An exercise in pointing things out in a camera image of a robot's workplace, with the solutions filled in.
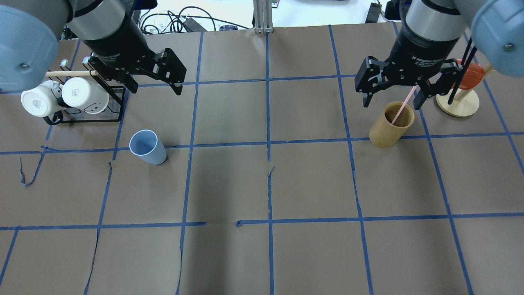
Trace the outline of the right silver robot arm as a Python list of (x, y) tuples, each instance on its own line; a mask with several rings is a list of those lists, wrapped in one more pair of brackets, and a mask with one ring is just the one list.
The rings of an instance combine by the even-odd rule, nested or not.
[(523, 77), (522, 0), (401, 0), (399, 18), (401, 30), (388, 58), (367, 56), (355, 77), (365, 108), (376, 92), (391, 86), (418, 86), (416, 110), (457, 88), (465, 69), (448, 56), (466, 28), (496, 71)]

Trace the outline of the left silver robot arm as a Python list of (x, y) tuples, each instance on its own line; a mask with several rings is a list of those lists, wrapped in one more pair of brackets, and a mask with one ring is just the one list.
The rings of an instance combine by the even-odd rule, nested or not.
[(170, 48), (151, 50), (120, 0), (2, 0), (1, 89), (38, 86), (58, 54), (64, 27), (93, 52), (88, 63), (105, 80), (137, 92), (134, 75), (167, 83), (181, 95), (187, 69)]

